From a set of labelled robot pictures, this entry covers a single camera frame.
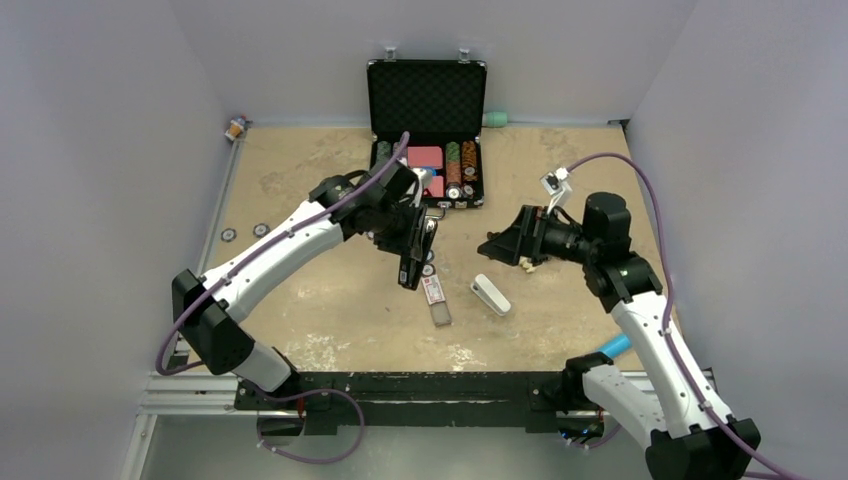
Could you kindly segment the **black stapler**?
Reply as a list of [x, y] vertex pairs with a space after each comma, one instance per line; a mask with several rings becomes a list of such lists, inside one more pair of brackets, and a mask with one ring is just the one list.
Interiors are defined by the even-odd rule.
[[402, 288], [418, 288], [437, 231], [438, 221], [427, 216], [423, 218], [422, 224], [413, 230], [409, 245], [400, 255], [398, 284]]

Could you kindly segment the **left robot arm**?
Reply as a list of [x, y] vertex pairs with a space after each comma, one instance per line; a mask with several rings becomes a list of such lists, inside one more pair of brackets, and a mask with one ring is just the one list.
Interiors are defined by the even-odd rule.
[[172, 281], [174, 325], [210, 373], [233, 373], [259, 388], [272, 408], [297, 399], [297, 372], [276, 349], [242, 327], [274, 289], [314, 258], [356, 235], [399, 257], [398, 284], [417, 289], [438, 224], [410, 199], [419, 177], [402, 169], [386, 180], [364, 171], [324, 179], [293, 214], [241, 254], [203, 274]]

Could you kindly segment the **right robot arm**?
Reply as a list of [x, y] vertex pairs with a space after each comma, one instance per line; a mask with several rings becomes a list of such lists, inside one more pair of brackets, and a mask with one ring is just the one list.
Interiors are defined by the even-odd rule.
[[707, 380], [672, 321], [650, 263], [631, 249], [631, 214], [613, 193], [590, 195], [583, 220], [525, 205], [477, 251], [490, 260], [537, 266], [551, 258], [581, 266], [600, 301], [637, 353], [654, 392], [646, 394], [602, 352], [566, 361], [543, 390], [561, 409], [593, 404], [612, 415], [644, 451], [654, 479], [740, 479], [761, 441], [751, 419], [738, 419]]

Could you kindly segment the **white stapler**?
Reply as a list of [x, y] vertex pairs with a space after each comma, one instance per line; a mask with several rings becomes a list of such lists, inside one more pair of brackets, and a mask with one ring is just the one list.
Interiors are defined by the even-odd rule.
[[511, 311], [511, 302], [485, 274], [476, 275], [470, 289], [496, 315], [506, 316]]

